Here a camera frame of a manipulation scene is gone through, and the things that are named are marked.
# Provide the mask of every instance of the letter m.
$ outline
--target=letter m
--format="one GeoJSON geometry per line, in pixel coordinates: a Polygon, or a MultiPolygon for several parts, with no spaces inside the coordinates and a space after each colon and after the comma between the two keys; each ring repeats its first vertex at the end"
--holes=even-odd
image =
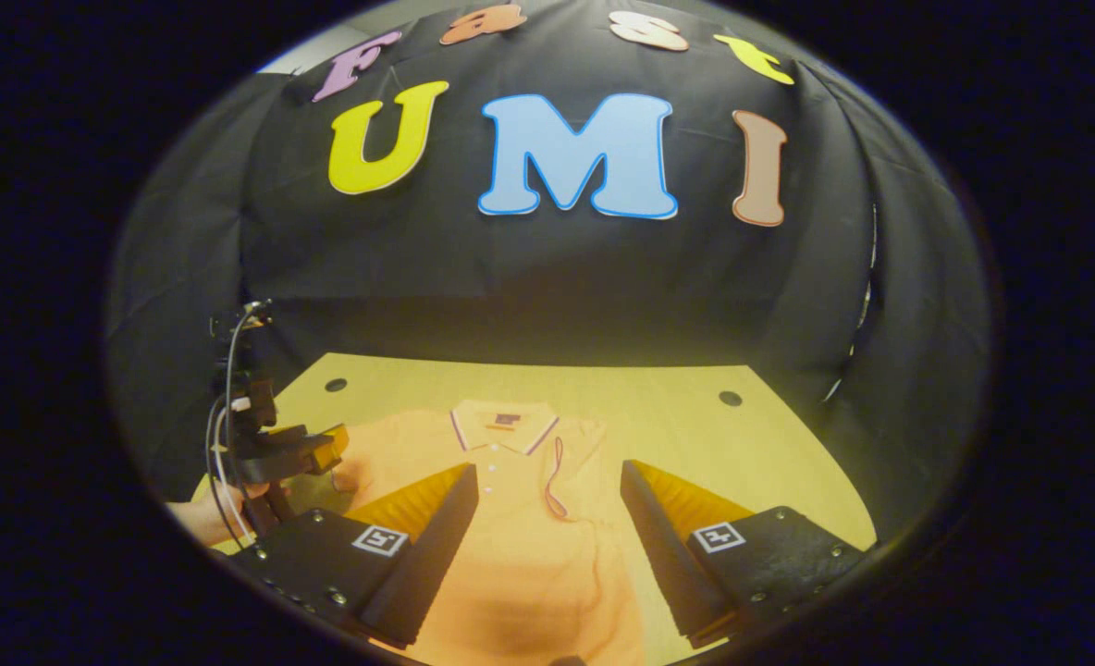
{"type": "Polygon", "coordinates": [[[603,160],[606,182],[592,207],[608,216],[666,219],[679,208],[662,171],[662,118],[670,103],[647,94],[611,94],[573,131],[539,94],[499,97],[481,113],[494,118],[494,176],[477,207],[485,215],[523,215],[539,207],[527,186],[527,161],[543,177],[556,206],[569,210],[603,160]]]}

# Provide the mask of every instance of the orange polo shirt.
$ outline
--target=orange polo shirt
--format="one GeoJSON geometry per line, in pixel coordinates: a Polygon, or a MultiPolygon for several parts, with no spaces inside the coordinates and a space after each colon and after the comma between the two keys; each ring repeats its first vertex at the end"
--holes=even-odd
{"type": "Polygon", "coordinates": [[[348,427],[336,466],[351,508],[441,472],[477,468],[477,509],[415,644],[435,665],[644,663],[642,620],[612,526],[615,479],[599,464],[604,425],[551,406],[463,401],[348,427]]]}

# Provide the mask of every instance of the orange letter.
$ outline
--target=orange letter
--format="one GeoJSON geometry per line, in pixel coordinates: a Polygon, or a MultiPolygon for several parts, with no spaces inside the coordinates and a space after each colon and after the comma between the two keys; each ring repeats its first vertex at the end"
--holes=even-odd
{"type": "Polygon", "coordinates": [[[512,26],[522,25],[526,16],[519,15],[518,4],[496,4],[493,8],[477,9],[476,12],[463,15],[449,24],[449,33],[441,37],[441,44],[448,46],[480,34],[502,33],[512,26]]]}
{"type": "Polygon", "coordinates": [[[782,204],[776,200],[785,131],[749,111],[733,111],[737,127],[746,133],[746,186],[733,202],[733,215],[759,227],[782,223],[782,204]]]}
{"type": "Polygon", "coordinates": [[[610,21],[614,22],[610,30],[625,42],[637,42],[667,50],[688,49],[687,39],[679,37],[678,26],[670,25],[662,19],[637,12],[610,12],[610,21]]]}

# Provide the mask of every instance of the table surface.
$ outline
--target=table surface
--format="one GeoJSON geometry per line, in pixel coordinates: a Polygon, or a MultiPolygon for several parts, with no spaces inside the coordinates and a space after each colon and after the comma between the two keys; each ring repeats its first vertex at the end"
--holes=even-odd
{"type": "MultiPolygon", "coordinates": [[[[277,424],[306,425],[315,433],[408,410],[447,413],[462,400],[549,403],[561,416],[604,422],[601,462],[614,487],[622,461],[642,460],[753,512],[793,507],[857,549],[876,543],[864,502],[843,470],[747,366],[493,366],[327,354],[276,397],[277,424]],[[345,379],[346,387],[327,391],[333,379],[345,379]],[[740,397],[741,404],[722,401],[725,391],[740,397]]],[[[301,475],[285,484],[297,510],[349,506],[328,475],[301,475]]],[[[205,493],[204,479],[195,497],[205,493]]],[[[648,663],[713,648],[693,651],[679,635],[620,503],[615,515],[639,599],[648,663]]],[[[235,546],[228,541],[217,548],[230,553],[235,546]]]]}

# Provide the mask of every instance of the foam letter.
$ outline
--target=foam letter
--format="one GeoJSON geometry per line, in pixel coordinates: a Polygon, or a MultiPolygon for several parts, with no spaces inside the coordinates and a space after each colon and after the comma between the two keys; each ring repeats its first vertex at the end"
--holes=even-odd
{"type": "Polygon", "coordinates": [[[687,39],[679,37],[678,26],[670,25],[662,19],[637,12],[610,12],[610,21],[614,22],[610,30],[624,41],[657,46],[659,49],[688,49],[687,39]]]}
{"type": "Polygon", "coordinates": [[[794,80],[789,79],[788,73],[773,68],[771,62],[779,64],[774,56],[766,54],[766,51],[759,49],[759,47],[744,41],[744,38],[725,37],[725,35],[722,34],[713,34],[712,37],[715,38],[716,42],[724,42],[725,44],[728,44],[729,49],[733,49],[733,55],[737,56],[738,60],[745,62],[747,67],[754,72],[779,81],[779,83],[787,85],[794,84],[794,80]]]}
{"type": "Polygon", "coordinates": [[[670,102],[647,94],[611,94],[579,131],[539,94],[499,97],[481,108],[494,118],[494,176],[477,207],[485,215],[535,210],[539,194],[527,188],[527,160],[543,176],[556,206],[572,208],[606,163],[606,182],[592,206],[608,216],[666,219],[679,210],[662,171],[662,118],[670,102]]]}
{"type": "Polygon", "coordinates": [[[746,185],[733,202],[733,215],[759,227],[782,223],[782,204],[776,200],[785,131],[749,111],[733,111],[737,127],[746,133],[746,185]]]}
{"type": "Polygon", "coordinates": [[[368,163],[362,159],[366,126],[383,108],[383,102],[367,102],[344,111],[333,119],[333,147],[330,148],[330,185],[339,193],[362,194],[382,190],[407,175],[425,154],[433,101],[449,84],[442,80],[408,88],[395,95],[403,105],[399,136],[391,153],[368,163]]]}
{"type": "Polygon", "coordinates": [[[374,62],[374,58],[379,57],[379,51],[384,46],[400,41],[400,31],[396,30],[394,33],[382,35],[382,37],[369,38],[351,50],[345,50],[343,54],[334,56],[333,69],[330,70],[330,76],[326,77],[322,90],[314,94],[313,101],[319,102],[335,92],[350,88],[358,80],[358,77],[354,76],[354,69],[366,71],[366,68],[371,67],[371,62],[374,62]]]}
{"type": "Polygon", "coordinates": [[[518,4],[496,4],[493,8],[477,9],[474,13],[450,22],[449,33],[441,37],[441,44],[448,46],[466,42],[480,34],[504,33],[512,26],[522,25],[527,18],[519,15],[519,11],[521,8],[518,4]]]}

